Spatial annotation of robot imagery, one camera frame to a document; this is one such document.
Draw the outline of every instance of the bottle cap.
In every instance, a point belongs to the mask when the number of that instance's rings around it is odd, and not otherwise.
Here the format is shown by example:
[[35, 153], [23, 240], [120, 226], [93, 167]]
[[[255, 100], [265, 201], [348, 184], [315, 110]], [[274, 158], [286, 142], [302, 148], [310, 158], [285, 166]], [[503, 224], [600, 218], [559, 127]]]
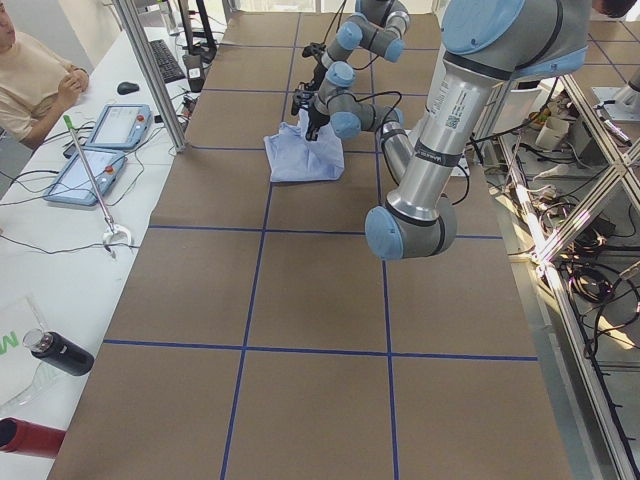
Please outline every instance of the bottle cap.
[[47, 335], [39, 328], [34, 328], [24, 334], [22, 344], [32, 352], [42, 353], [49, 348], [50, 338], [50, 335]]

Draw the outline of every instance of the keyboard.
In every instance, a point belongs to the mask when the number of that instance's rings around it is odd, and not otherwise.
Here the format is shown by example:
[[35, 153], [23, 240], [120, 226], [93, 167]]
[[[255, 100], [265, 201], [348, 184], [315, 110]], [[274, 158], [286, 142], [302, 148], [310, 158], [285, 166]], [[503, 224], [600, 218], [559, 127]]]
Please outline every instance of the keyboard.
[[164, 40], [151, 40], [149, 44], [158, 67], [160, 67], [164, 83], [171, 83], [185, 78], [176, 57], [173, 56]]

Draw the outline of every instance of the light blue cloth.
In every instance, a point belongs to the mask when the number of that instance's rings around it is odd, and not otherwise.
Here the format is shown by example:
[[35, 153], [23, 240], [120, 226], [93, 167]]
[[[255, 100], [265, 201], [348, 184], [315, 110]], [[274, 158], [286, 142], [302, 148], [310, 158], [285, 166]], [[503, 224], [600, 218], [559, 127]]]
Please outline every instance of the light blue cloth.
[[337, 180], [344, 171], [342, 142], [331, 125], [318, 132], [318, 140], [308, 142], [309, 117], [300, 110], [297, 126], [282, 122], [276, 135], [264, 137], [272, 182], [311, 182]]

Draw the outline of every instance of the black bottle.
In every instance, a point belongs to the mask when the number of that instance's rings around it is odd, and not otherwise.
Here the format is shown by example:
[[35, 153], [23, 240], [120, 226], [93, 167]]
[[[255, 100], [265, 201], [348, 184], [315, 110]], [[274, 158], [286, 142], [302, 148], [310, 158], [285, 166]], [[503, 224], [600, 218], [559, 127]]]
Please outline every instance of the black bottle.
[[93, 355], [56, 332], [36, 328], [25, 334], [22, 343], [34, 357], [76, 377], [93, 366]]

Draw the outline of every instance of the hand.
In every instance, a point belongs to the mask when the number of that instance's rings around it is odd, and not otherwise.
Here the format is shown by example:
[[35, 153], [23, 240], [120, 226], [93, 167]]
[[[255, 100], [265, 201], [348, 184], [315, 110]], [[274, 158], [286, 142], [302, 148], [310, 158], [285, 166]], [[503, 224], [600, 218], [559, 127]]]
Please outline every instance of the hand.
[[58, 85], [58, 98], [56, 98], [56, 103], [58, 103], [63, 110], [68, 110], [75, 105], [80, 93], [82, 93], [80, 80], [78, 80], [73, 73], [68, 73]]
[[80, 88], [83, 92], [87, 91], [89, 87], [89, 75], [84, 70], [76, 69], [71, 74], [80, 81]]

